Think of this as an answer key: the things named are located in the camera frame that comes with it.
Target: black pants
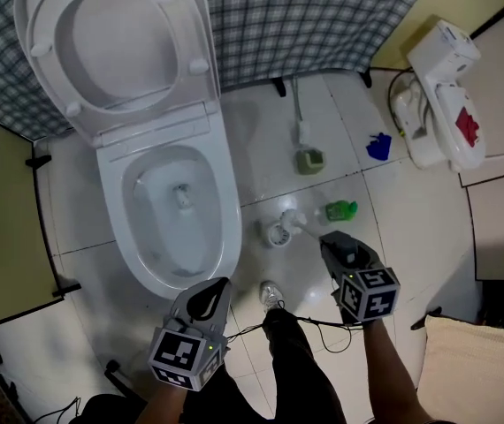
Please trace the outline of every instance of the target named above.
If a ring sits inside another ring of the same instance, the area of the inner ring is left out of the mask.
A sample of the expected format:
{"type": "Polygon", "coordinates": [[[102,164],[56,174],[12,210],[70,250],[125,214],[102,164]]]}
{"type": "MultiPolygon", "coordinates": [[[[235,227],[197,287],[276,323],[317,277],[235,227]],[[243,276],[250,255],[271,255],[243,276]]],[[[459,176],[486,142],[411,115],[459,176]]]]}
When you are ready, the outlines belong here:
{"type": "MultiPolygon", "coordinates": [[[[346,423],[339,398],[319,368],[299,323],[285,309],[264,320],[278,386],[277,423],[346,423]]],[[[189,391],[183,421],[187,424],[256,424],[266,422],[248,404],[222,366],[200,392],[189,391]]]]}

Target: shoe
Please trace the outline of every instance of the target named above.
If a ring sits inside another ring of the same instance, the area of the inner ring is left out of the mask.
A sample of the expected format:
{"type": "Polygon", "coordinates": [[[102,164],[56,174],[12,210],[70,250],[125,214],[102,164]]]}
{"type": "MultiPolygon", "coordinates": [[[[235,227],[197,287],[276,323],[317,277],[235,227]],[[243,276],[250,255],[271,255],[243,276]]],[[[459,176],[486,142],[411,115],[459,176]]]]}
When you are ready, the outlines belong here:
{"type": "Polygon", "coordinates": [[[284,307],[284,295],[273,281],[264,281],[260,284],[260,302],[263,311],[268,313],[271,309],[284,307]]]}

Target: white tile floor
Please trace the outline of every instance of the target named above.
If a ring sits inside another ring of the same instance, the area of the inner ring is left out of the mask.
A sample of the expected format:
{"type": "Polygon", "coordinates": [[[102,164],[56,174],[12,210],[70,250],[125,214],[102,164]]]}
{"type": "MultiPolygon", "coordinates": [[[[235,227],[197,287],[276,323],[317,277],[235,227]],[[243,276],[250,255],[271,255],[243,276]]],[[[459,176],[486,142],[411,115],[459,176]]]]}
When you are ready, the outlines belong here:
{"type": "MultiPolygon", "coordinates": [[[[299,80],[303,116],[312,124],[311,144],[324,150],[327,159],[315,176],[294,171],[290,97],[279,98],[272,85],[223,96],[243,224],[241,259],[233,277],[236,293],[225,333],[262,320],[257,286],[264,279],[280,284],[291,311],[339,319],[317,244],[301,234],[286,248],[268,249],[260,239],[263,224],[286,208],[298,208],[318,231],[348,232],[395,269],[402,293],[386,326],[417,384],[424,333],[409,326],[437,305],[454,317],[474,317],[470,212],[458,177],[445,164],[428,171],[415,168],[387,114],[386,87],[392,74],[376,72],[373,77],[371,91],[357,74],[344,72],[299,80]],[[385,163],[371,159],[365,148],[370,136],[380,132],[393,136],[385,163]],[[337,200],[358,202],[353,221],[324,221],[321,207],[337,200]]],[[[155,384],[145,367],[145,351],[169,307],[138,284],[122,260],[94,150],[75,132],[45,140],[38,149],[53,157],[40,170],[39,187],[54,262],[62,275],[78,279],[82,289],[61,304],[0,326],[3,370],[19,381],[22,403],[33,419],[65,406],[76,395],[86,402],[94,394],[113,392],[103,377],[110,359],[118,360],[137,388],[150,394],[155,384]]],[[[345,352],[331,354],[316,328],[304,328],[348,422],[363,424],[371,409],[362,335],[354,334],[345,352]]],[[[342,330],[324,329],[324,334],[335,350],[348,340],[342,330]]],[[[239,337],[231,348],[225,359],[229,373],[250,404],[272,417],[276,388],[263,332],[239,337]]]]}

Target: beige cushion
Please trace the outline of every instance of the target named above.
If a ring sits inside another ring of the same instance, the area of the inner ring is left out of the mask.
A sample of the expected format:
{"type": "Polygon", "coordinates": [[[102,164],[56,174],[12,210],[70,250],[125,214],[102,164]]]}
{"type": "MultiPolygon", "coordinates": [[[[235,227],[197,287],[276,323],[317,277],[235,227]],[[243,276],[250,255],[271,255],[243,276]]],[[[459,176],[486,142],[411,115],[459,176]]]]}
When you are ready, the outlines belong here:
{"type": "Polygon", "coordinates": [[[504,329],[430,317],[417,394],[435,419],[504,424],[504,329]]]}

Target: toilet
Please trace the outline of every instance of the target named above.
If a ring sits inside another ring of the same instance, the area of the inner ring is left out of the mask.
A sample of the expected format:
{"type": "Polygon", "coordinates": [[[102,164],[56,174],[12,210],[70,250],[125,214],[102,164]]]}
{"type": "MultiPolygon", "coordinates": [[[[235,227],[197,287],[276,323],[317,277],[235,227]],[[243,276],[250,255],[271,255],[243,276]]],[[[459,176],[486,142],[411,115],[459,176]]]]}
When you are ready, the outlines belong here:
{"type": "Polygon", "coordinates": [[[96,150],[112,229],[150,291],[230,277],[241,212],[207,0],[15,0],[46,94],[96,150]]]}
{"type": "Polygon", "coordinates": [[[480,117],[458,81],[479,59],[470,37],[445,20],[408,53],[414,77],[390,102],[418,168],[448,160],[450,168],[459,172],[478,168],[485,160],[480,117]]]}

